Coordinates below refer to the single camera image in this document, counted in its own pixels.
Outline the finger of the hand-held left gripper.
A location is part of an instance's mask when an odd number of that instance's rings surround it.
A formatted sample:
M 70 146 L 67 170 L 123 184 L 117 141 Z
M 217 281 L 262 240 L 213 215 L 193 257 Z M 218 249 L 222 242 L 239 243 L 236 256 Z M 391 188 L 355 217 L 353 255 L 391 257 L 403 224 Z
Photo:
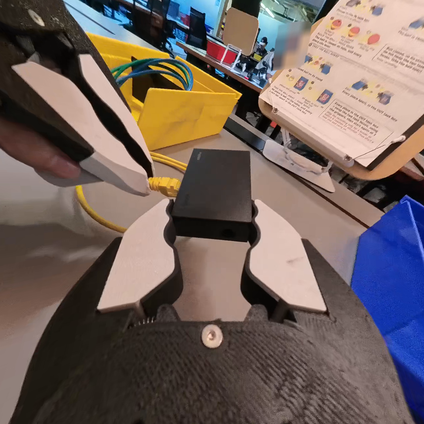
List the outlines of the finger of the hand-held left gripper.
M 153 161 L 128 104 L 116 83 L 109 80 L 90 54 L 78 55 L 78 88 L 104 129 L 148 177 L 155 176 Z
M 146 171 L 106 129 L 89 100 L 70 79 L 32 61 L 12 68 L 93 148 L 93 153 L 79 162 L 83 184 L 100 180 L 130 194 L 149 195 Z

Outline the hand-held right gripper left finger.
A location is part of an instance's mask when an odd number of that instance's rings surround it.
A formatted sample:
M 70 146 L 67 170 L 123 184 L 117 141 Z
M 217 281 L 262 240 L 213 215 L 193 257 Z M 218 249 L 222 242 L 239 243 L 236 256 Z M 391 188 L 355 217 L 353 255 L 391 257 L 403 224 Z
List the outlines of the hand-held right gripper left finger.
M 126 230 L 100 296 L 98 312 L 134 310 L 139 316 L 155 316 L 162 305 L 172 305 L 182 294 L 173 205 L 173 200 L 160 201 Z

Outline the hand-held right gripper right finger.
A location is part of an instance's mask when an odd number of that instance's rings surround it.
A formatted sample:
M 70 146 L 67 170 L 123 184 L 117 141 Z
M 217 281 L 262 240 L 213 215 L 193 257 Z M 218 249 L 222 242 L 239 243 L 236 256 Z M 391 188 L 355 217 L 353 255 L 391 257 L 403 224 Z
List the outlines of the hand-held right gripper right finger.
M 241 294 L 270 322 L 297 321 L 296 314 L 326 318 L 328 308 L 300 234 L 260 200 L 252 201 L 252 224 L 240 282 Z

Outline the yellow plastic bin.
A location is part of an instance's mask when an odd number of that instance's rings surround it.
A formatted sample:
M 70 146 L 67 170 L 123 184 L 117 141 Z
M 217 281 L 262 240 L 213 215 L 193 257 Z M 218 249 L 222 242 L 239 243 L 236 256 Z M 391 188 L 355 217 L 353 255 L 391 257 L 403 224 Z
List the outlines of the yellow plastic bin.
M 219 134 L 241 93 L 184 59 L 191 91 L 167 75 L 136 77 L 120 88 L 150 151 Z

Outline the black network switch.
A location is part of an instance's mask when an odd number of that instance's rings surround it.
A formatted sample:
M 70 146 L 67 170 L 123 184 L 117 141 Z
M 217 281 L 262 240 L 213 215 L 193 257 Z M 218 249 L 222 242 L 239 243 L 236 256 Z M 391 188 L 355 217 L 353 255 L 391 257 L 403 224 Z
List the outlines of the black network switch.
M 172 207 L 176 234 L 247 242 L 252 214 L 250 152 L 195 148 Z

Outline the person's left hand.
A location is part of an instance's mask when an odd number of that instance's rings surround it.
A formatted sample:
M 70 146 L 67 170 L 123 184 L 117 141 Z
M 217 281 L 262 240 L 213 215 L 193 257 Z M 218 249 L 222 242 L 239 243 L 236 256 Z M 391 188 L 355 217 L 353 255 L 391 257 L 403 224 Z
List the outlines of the person's left hand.
M 43 136 L 21 125 L 1 117 L 0 148 L 8 156 L 58 178 L 77 178 L 80 166 Z

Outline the white stand base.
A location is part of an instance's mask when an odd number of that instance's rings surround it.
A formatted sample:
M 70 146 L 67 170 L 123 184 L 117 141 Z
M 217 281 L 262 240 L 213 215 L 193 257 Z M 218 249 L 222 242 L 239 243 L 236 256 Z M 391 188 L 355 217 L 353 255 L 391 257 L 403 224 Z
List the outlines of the white stand base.
M 270 162 L 301 177 L 302 179 L 324 189 L 335 192 L 335 187 L 329 175 L 329 166 L 322 167 L 317 163 L 299 155 L 284 145 L 268 139 L 264 143 L 262 155 Z

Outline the blue plastic bin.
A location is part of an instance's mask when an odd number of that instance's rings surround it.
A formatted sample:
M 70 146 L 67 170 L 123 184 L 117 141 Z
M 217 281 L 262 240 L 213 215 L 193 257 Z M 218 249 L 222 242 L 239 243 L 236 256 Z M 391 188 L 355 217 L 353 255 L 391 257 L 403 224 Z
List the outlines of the blue plastic bin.
M 358 240 L 351 287 L 392 356 L 416 423 L 424 421 L 424 207 L 405 196 Z

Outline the black office chair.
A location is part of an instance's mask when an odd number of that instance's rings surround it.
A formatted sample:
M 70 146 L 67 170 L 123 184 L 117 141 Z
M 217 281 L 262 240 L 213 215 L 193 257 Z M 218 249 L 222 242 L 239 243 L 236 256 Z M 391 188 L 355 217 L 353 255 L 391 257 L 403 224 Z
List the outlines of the black office chair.
M 186 44 L 199 48 L 207 49 L 207 32 L 205 27 L 206 14 L 202 13 L 193 7 L 190 7 L 189 14 L 189 32 L 186 39 Z

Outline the red plastic bin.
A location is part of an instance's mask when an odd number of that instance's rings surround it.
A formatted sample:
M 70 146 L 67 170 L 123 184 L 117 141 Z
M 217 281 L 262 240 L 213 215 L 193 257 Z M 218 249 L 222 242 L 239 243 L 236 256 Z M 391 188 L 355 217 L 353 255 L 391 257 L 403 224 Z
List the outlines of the red plastic bin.
M 212 58 L 220 62 L 222 55 L 225 51 L 225 47 L 226 46 L 223 44 L 207 39 L 206 53 L 208 56 L 211 56 Z

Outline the clear acrylic holder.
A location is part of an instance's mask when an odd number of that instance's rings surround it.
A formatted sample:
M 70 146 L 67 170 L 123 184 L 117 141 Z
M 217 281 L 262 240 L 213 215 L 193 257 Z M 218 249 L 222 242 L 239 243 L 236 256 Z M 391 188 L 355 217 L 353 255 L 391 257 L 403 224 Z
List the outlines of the clear acrylic holder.
M 225 47 L 225 51 L 220 60 L 220 64 L 229 66 L 230 68 L 235 67 L 236 61 L 241 56 L 241 49 L 236 47 L 235 45 L 228 44 Z

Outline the wooden office desk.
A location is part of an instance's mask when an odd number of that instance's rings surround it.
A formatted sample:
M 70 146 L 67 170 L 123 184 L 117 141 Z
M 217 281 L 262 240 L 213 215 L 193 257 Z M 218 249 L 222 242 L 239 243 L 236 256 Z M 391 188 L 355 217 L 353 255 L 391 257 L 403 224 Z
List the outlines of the wooden office desk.
M 248 80 L 248 78 L 245 77 L 243 74 L 236 72 L 230 66 L 227 66 L 225 63 L 221 63 L 215 58 L 209 56 L 205 50 L 197 49 L 196 47 L 187 45 L 180 41 L 177 41 L 176 45 L 178 45 L 181 49 L 183 49 L 186 52 L 187 56 L 191 55 L 196 57 L 198 60 L 206 63 L 207 65 L 215 69 L 218 69 L 220 72 L 237 80 L 238 82 L 242 83 L 244 86 L 254 90 L 257 93 L 262 92 L 263 88 L 259 84 L 257 84 L 254 81 Z

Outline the black desk edge bar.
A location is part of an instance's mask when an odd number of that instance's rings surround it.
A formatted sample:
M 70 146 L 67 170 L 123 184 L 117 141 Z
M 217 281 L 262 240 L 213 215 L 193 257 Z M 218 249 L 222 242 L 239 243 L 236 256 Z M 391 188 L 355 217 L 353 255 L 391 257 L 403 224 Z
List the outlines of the black desk edge bar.
M 262 152 L 266 141 L 269 139 L 267 135 L 257 130 L 254 126 L 231 113 L 227 118 L 223 129 L 234 135 L 251 149 Z

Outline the rounded wooden board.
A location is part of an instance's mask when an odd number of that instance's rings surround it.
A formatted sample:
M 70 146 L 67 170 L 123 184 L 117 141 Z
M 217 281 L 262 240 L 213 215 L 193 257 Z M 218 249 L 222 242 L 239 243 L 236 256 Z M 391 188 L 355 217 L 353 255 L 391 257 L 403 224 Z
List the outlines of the rounded wooden board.
M 222 42 L 238 49 L 242 55 L 250 56 L 256 45 L 258 30 L 257 17 L 231 7 L 226 14 Z

